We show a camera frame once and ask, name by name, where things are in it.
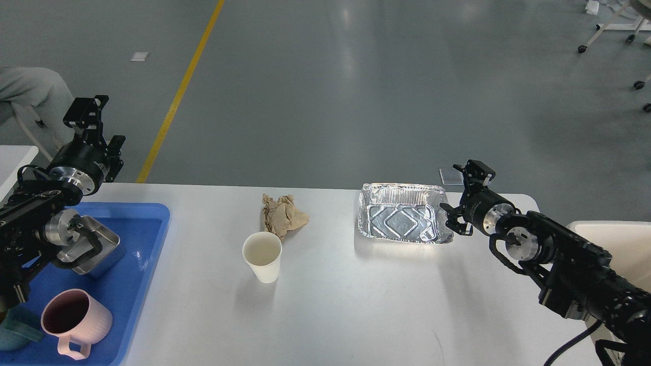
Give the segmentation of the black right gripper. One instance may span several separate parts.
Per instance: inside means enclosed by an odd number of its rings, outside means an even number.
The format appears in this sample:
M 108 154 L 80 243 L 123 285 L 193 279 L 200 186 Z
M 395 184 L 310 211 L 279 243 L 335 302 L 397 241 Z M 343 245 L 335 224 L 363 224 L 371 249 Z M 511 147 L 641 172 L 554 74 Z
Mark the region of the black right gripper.
M 464 165 L 453 164 L 453 169 L 462 174 L 463 188 L 469 192 L 463 192 L 460 206 L 440 204 L 447 216 L 446 227 L 461 236 L 472 236 L 474 228 L 487 236 L 495 234 L 498 221 L 516 213 L 511 201 L 487 189 L 496 172 L 474 159 L 467 160 Z M 459 222 L 460 218 L 464 219 L 463 223 Z

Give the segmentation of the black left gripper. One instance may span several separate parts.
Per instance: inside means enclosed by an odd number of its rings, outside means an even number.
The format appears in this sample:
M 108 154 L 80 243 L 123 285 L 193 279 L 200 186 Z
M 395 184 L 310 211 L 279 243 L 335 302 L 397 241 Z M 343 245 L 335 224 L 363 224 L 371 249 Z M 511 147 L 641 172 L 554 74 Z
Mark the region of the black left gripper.
M 121 149 L 126 136 L 114 135 L 106 142 L 101 118 L 108 101 L 108 95 L 74 99 L 63 116 L 63 123 L 77 137 L 63 146 L 49 164 L 50 180 L 70 183 L 88 196 L 118 176 L 124 166 Z

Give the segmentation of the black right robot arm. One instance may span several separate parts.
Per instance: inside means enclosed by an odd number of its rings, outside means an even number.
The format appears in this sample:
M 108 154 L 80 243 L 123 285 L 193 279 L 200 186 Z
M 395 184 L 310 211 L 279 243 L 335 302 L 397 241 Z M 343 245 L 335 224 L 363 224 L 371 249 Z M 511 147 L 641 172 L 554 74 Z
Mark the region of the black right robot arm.
M 496 173 L 479 160 L 453 168 L 462 175 L 458 206 L 441 203 L 446 226 L 470 236 L 478 229 L 489 239 L 490 252 L 518 275 L 528 276 L 540 289 L 539 303 L 563 318 L 595 322 L 559 347 L 545 361 L 553 364 L 568 349 L 606 327 L 615 340 L 598 339 L 595 352 L 602 365 L 649 365 L 650 296 L 611 268 L 604 248 L 538 211 L 522 213 L 511 201 L 493 192 Z

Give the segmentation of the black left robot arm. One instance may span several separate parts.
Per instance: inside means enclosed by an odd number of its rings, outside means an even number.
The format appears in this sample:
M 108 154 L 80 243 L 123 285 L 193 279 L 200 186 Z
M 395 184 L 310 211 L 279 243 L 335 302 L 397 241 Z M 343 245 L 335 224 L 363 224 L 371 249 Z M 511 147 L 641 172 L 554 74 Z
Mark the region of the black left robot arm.
M 117 260 L 120 238 L 75 206 L 114 181 L 126 138 L 104 137 L 107 95 L 75 98 L 63 117 L 74 137 L 47 167 L 24 165 L 2 207 L 2 312 L 28 301 L 30 282 L 48 264 L 100 276 Z

